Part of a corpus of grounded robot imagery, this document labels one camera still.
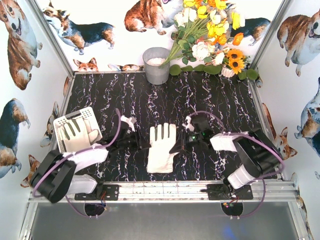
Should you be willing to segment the white work glove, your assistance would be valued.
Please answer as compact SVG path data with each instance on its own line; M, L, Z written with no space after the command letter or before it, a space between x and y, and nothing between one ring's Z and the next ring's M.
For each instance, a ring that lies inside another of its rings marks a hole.
M173 172L174 156L177 152L170 150L177 142L177 128L175 124L159 124L149 129L148 160L146 170L150 174L168 174Z

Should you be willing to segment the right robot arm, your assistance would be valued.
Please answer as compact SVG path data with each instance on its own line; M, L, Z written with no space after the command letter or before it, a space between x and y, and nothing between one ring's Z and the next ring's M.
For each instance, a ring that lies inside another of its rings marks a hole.
M185 118L183 130L170 149L171 154L191 152L192 148L237 153L241 165L223 179L223 187L235 191L252 182L276 175L276 167L282 171L284 159L280 151L260 128L245 132L214 133L203 117Z

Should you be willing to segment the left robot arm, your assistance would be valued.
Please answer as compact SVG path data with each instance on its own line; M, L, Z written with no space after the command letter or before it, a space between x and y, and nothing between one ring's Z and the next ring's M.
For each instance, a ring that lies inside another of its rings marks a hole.
M92 165L111 160L121 151L151 147L140 130L121 129L117 136L104 137L78 152L50 151L29 181L35 198L45 197L57 203L67 195L89 196L101 192L101 184L90 174L77 173Z

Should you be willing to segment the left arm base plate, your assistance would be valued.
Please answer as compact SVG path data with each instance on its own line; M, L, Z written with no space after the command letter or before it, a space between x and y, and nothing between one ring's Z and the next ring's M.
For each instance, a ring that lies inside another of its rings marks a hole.
M118 184L98 184L91 193L77 193L74 195L76 201L117 201L120 186Z

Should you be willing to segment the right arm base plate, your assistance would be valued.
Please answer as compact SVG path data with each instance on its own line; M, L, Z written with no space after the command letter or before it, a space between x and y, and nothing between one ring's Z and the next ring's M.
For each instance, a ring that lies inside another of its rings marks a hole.
M245 185L239 189L229 189L223 184L208 184L202 192L207 193L209 200L252 200L253 192L250 185Z

